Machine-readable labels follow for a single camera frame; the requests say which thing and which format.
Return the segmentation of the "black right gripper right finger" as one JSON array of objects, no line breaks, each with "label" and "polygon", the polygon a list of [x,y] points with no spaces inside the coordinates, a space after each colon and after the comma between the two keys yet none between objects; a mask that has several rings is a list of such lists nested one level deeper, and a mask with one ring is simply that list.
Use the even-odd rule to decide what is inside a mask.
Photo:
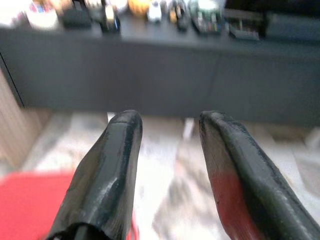
[{"label": "black right gripper right finger", "polygon": [[320,240],[320,225],[243,124],[223,112],[203,111],[199,133],[230,240]]}]

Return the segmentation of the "small black box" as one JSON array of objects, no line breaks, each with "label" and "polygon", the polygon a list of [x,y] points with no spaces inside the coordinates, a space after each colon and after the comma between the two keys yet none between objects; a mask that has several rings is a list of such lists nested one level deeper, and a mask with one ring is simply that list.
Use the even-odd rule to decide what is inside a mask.
[{"label": "small black box", "polygon": [[82,6],[72,6],[63,10],[60,21],[67,29],[85,29],[92,26],[88,10]]}]

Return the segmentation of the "light wooden cabinet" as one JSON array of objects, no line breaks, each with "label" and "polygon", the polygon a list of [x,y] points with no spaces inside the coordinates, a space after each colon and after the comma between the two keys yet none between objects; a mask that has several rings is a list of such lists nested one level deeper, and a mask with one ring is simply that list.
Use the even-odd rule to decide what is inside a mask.
[{"label": "light wooden cabinet", "polygon": [[46,109],[20,106],[0,69],[0,161],[21,167],[51,116]]}]

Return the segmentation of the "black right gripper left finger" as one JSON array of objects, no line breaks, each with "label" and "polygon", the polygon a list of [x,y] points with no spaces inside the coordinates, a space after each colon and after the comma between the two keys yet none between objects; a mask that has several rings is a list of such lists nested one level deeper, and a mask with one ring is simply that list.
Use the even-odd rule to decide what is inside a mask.
[{"label": "black right gripper left finger", "polygon": [[116,114],[77,166],[49,240],[126,240],[132,226],[143,122]]}]

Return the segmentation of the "black yellow gadget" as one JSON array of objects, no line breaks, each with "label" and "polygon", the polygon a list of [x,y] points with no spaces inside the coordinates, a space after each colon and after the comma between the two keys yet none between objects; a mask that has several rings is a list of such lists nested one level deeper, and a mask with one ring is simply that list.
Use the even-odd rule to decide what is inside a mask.
[{"label": "black yellow gadget", "polygon": [[175,24],[180,32],[189,28],[189,13],[184,0],[172,0],[168,5],[168,20]]}]

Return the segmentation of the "small white toy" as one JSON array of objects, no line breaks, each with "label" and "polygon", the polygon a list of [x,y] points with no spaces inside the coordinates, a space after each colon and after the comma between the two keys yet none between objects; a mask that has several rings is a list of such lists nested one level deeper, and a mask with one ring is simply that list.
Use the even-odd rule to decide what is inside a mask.
[{"label": "small white toy", "polygon": [[147,19],[152,23],[159,23],[162,20],[162,9],[159,0],[153,0],[149,4]]}]

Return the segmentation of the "white cup with items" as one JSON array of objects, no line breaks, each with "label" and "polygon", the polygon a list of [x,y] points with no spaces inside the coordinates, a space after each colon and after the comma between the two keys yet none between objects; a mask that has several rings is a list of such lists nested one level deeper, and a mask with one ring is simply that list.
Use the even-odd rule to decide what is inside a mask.
[{"label": "white cup with items", "polygon": [[26,16],[35,29],[52,30],[59,25],[58,15],[49,0],[31,0]]}]

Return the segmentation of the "red plastic stool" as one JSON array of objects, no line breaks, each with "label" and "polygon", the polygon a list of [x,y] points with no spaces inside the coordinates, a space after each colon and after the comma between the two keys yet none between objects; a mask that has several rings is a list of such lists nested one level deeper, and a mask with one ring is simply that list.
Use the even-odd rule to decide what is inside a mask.
[{"label": "red plastic stool", "polygon": [[[0,182],[0,240],[49,240],[49,232],[72,181],[69,173],[18,173]],[[139,240],[132,223],[125,240]]]}]

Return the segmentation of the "orange round object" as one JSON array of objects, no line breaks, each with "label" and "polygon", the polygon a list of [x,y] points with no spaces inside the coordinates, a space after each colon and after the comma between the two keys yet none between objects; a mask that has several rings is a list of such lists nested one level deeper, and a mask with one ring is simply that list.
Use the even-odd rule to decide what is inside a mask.
[{"label": "orange round object", "polygon": [[150,0],[128,0],[128,7],[135,16],[144,16],[150,5]]}]

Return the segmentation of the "black console cabinet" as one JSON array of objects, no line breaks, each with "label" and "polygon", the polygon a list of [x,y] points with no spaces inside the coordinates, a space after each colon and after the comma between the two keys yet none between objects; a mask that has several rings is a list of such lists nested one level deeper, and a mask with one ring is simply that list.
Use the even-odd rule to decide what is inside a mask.
[{"label": "black console cabinet", "polygon": [[0,66],[24,108],[320,126],[320,44],[178,32],[131,15],[119,33],[0,26]]}]

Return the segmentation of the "green black remote bundle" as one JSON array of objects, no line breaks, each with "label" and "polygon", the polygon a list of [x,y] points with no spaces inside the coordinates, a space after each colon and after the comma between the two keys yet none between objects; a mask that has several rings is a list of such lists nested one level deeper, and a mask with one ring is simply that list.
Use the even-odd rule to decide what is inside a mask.
[{"label": "green black remote bundle", "polygon": [[225,0],[190,0],[188,9],[195,31],[199,35],[220,34]]}]

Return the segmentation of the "black tape roll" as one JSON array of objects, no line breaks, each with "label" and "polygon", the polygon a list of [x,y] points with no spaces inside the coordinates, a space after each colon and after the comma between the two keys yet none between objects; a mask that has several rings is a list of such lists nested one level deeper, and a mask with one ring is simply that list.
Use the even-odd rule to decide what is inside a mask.
[{"label": "black tape roll", "polygon": [[117,9],[112,5],[106,5],[102,9],[102,19],[100,28],[103,33],[119,33],[121,29],[121,22]]}]

